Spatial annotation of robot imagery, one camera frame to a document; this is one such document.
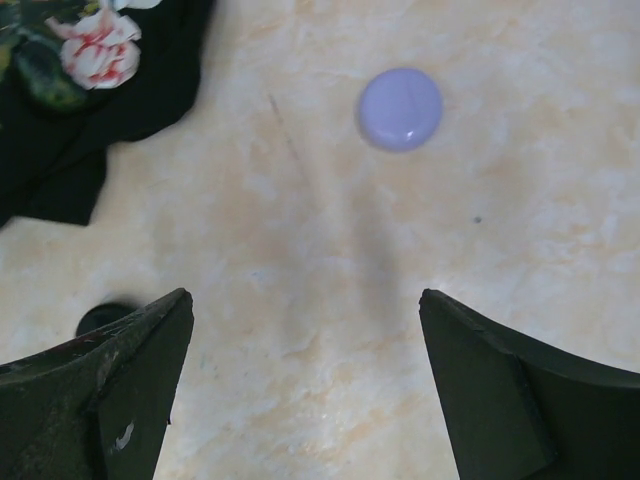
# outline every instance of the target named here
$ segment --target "beige marble surface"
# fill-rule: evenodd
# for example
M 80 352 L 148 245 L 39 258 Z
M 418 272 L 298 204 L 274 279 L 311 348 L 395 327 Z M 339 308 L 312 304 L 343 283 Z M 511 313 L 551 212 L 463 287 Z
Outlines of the beige marble surface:
M 112 150 L 93 224 L 0 233 L 0 362 L 184 286 L 157 479 L 455 479 L 423 288 L 640 370 L 638 25 L 635 0 L 224 1 L 197 108 Z M 394 156 L 353 109 L 399 65 L 446 118 Z

